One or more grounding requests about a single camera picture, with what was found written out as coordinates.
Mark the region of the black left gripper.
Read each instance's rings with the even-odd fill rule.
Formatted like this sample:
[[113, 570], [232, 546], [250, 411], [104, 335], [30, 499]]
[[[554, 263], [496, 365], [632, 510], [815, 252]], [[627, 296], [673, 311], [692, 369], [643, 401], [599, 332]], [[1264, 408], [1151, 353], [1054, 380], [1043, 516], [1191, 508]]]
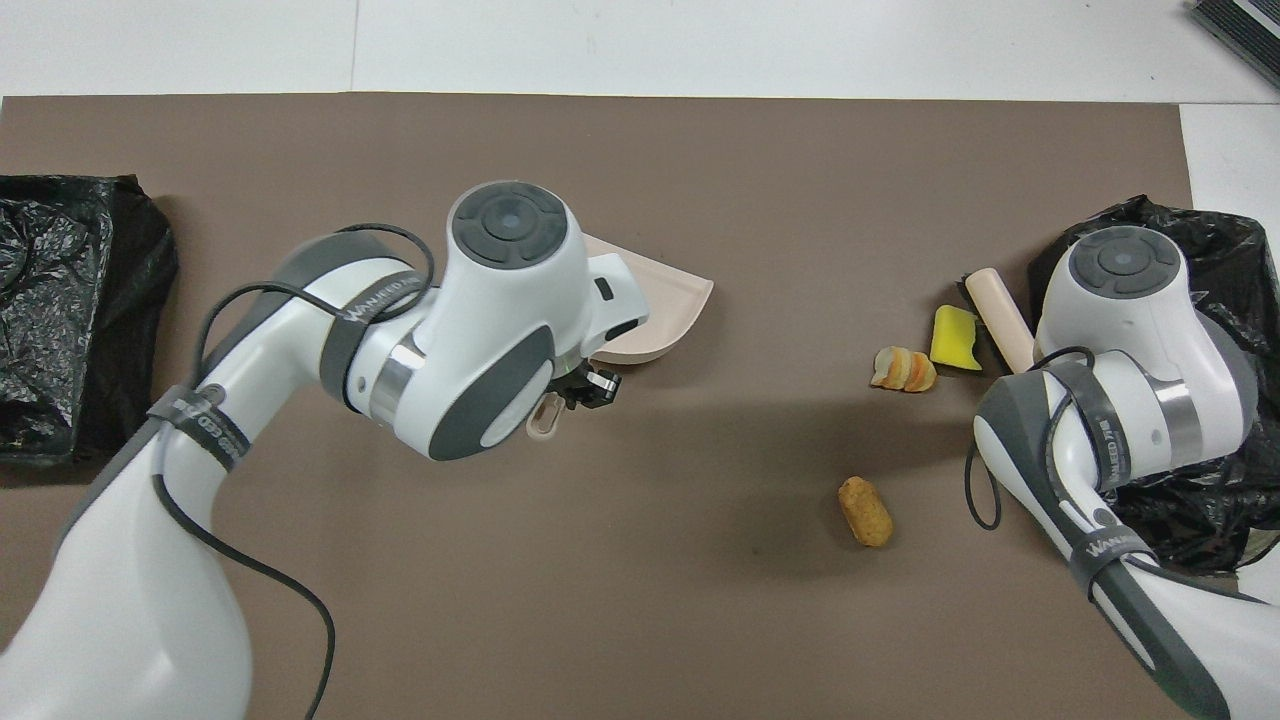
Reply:
[[598, 409], [614, 402], [620, 384], [620, 374], [595, 372], [588, 360], [582, 360], [573, 370], [552, 382], [552, 392], [564, 401], [568, 410], [579, 406]]

